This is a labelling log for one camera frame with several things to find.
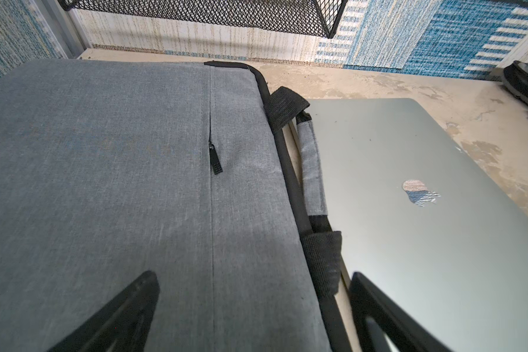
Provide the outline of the grey zippered laptop sleeve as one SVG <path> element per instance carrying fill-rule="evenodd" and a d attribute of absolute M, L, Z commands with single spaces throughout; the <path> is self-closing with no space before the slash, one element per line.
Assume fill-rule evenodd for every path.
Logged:
<path fill-rule="evenodd" d="M 348 351 L 341 234 L 283 128 L 308 101 L 231 62 L 37 60 L 0 79 L 0 351 L 51 351 L 145 271 L 143 351 Z"/>

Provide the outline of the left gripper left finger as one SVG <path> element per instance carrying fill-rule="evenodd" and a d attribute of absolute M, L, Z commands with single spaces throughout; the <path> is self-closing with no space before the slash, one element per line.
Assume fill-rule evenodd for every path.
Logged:
<path fill-rule="evenodd" d="M 160 294 L 145 271 L 51 351 L 143 351 Z"/>

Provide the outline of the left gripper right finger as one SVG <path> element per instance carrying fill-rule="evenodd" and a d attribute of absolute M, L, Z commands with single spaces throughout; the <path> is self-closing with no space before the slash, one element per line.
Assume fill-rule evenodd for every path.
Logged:
<path fill-rule="evenodd" d="M 364 274 L 355 272 L 348 291 L 363 351 L 449 351 Z"/>

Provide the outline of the silver Apple laptop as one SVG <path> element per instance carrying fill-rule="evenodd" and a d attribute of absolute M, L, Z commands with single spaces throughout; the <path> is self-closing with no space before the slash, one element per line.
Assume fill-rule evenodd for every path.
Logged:
<path fill-rule="evenodd" d="M 452 351 L 528 351 L 522 210 L 412 99 L 307 111 L 347 273 Z"/>

